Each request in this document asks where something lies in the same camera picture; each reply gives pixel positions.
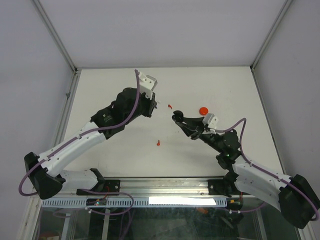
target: small red object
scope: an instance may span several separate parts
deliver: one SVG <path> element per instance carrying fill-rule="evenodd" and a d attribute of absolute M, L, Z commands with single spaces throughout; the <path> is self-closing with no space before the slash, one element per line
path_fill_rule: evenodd
<path fill-rule="evenodd" d="M 204 106 L 199 109 L 199 113 L 200 113 L 202 116 L 207 115 L 208 112 L 209 112 L 208 108 L 206 108 L 206 107 L 204 107 Z"/>

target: bright white light strip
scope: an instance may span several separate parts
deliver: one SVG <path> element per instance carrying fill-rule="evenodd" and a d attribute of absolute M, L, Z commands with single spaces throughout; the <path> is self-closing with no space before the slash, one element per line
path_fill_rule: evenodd
<path fill-rule="evenodd" d="M 191 197 L 175 197 L 175 196 L 151 196 L 149 204 L 178 204 L 178 205 L 194 205 L 194 206 L 214 206 L 217 205 L 213 198 L 191 198 Z"/>

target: orange disc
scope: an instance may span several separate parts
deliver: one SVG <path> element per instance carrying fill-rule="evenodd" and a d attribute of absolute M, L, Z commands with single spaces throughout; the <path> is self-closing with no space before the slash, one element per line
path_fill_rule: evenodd
<path fill-rule="evenodd" d="M 199 113 L 200 113 L 202 116 L 207 115 L 208 112 L 209 112 L 208 108 L 206 108 L 206 107 L 204 107 L 204 106 L 199 109 Z"/>

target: white tabletop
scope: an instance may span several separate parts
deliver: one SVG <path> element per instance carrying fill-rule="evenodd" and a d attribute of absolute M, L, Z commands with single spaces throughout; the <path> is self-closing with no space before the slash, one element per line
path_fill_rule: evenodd
<path fill-rule="evenodd" d="M 97 168 L 105 177 L 211 177 L 226 174 L 218 154 L 201 140 L 191 140 L 172 121 L 174 110 L 201 117 L 207 107 L 227 129 L 246 117 L 244 153 L 266 167 L 282 171 L 256 85 L 249 67 L 139 68 L 156 78 L 161 101 L 152 117 L 140 116 L 122 132 L 91 148 L 66 169 Z M 134 69 L 82 70 L 66 134 L 78 131 L 124 88 L 136 87 Z"/>

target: perforated metal strip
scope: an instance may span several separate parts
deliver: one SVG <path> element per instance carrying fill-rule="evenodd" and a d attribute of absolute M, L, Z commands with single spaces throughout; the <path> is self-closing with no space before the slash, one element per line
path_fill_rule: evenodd
<path fill-rule="evenodd" d="M 194 208 L 194 207 L 210 207 L 210 208 L 224 208 L 227 206 L 227 199 L 223 197 L 214 198 L 216 205 L 183 205 L 183 204 L 149 204 L 149 198 L 136 197 L 134 198 L 133 208 Z M 42 207 L 47 208 L 85 208 L 87 198 L 60 198 L 54 197 L 44 200 Z M 104 206 L 90 206 L 90 208 L 128 208 L 132 200 L 130 198 L 111 197 L 107 200 Z"/>

